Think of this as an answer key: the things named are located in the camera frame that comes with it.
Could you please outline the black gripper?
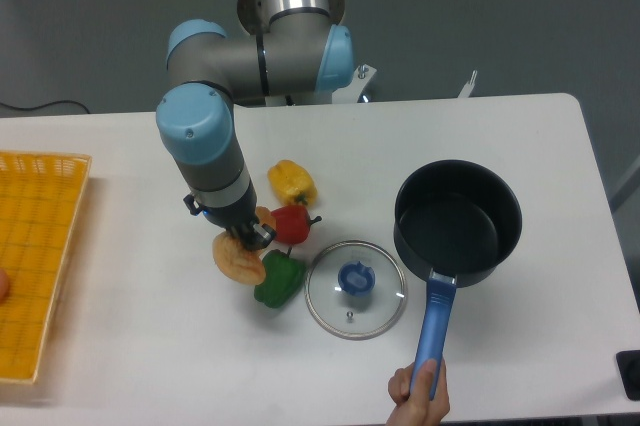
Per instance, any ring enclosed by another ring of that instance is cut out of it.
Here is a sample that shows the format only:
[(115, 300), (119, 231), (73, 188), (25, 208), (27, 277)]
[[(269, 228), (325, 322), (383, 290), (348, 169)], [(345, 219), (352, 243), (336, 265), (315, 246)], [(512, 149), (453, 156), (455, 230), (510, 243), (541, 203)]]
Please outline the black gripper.
[(192, 216), (202, 213), (212, 224), (229, 230), (243, 248), (246, 239), (254, 239), (254, 248), (266, 248), (276, 237), (274, 228), (258, 223), (255, 192), (191, 192), (183, 202)]

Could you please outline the person's hand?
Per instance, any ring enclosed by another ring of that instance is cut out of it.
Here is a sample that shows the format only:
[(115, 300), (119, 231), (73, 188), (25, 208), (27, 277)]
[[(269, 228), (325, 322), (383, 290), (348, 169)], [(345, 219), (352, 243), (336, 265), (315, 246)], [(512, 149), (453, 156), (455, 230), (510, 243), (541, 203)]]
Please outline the person's hand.
[(450, 412), (445, 361), (427, 360), (419, 369), (410, 388), (414, 363), (399, 368), (388, 381), (388, 394), (395, 406), (386, 425), (440, 425)]

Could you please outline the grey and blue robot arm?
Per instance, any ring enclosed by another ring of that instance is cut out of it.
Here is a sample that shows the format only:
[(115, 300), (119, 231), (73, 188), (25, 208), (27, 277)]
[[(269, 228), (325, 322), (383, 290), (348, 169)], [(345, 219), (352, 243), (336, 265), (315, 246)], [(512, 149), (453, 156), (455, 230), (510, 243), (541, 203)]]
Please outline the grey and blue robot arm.
[(170, 89), (156, 109), (165, 148), (189, 187), (194, 216), (229, 232), (249, 251), (268, 246), (257, 198), (238, 144), (237, 102), (332, 93), (354, 73), (351, 34), (330, 17), (329, 0), (261, 0), (264, 30), (229, 38), (216, 23), (186, 21), (170, 35)]

